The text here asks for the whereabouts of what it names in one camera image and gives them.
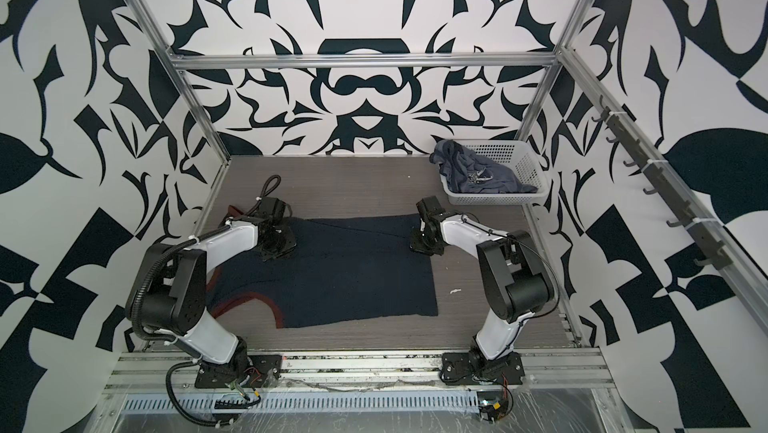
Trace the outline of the navy tank top red trim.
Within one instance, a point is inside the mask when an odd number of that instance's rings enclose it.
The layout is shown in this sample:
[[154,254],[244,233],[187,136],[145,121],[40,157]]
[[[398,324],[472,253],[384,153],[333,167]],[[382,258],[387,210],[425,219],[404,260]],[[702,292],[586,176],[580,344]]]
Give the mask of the navy tank top red trim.
[[437,316],[431,260],[409,246],[418,215],[291,218],[288,225],[297,240],[290,253],[266,261],[249,250],[215,270],[207,286],[213,316],[253,300],[270,308],[279,329]]

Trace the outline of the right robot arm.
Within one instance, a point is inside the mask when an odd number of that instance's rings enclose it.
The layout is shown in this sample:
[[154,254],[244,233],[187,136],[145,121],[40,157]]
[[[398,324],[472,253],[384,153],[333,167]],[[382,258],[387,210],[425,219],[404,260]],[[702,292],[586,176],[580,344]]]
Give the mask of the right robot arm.
[[419,226],[410,249],[427,256],[455,247],[478,260],[489,313],[466,353],[445,354],[441,380],[446,384],[510,382],[523,375],[515,351],[524,326],[554,312],[558,287],[550,268],[524,231],[506,232],[448,211],[434,196],[417,203]]

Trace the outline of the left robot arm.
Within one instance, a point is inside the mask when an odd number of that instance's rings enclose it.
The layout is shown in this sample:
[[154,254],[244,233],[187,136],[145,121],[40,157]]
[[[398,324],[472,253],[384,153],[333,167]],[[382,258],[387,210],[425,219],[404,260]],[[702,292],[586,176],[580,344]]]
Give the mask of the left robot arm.
[[125,305],[133,333],[176,346],[194,365],[226,380],[245,377],[250,368],[246,343],[209,313],[207,283],[219,266],[241,253],[255,251],[273,260],[295,249],[290,213],[284,201],[262,195],[253,208],[227,217],[212,231],[150,247]]

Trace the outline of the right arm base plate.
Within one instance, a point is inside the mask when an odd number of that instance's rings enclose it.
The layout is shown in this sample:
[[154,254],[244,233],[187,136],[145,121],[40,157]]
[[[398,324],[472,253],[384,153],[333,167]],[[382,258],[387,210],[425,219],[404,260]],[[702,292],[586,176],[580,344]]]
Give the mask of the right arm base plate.
[[447,385],[522,385],[525,371],[519,354],[487,360],[478,350],[443,353],[438,376]]

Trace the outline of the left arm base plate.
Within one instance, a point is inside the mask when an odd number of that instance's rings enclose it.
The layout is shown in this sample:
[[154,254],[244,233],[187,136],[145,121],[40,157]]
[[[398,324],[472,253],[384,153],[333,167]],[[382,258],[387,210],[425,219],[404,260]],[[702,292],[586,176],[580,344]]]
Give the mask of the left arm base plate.
[[283,356],[280,354],[248,355],[248,359],[235,357],[227,364],[201,361],[194,386],[197,389],[227,388],[237,381],[242,387],[261,388],[279,379]]

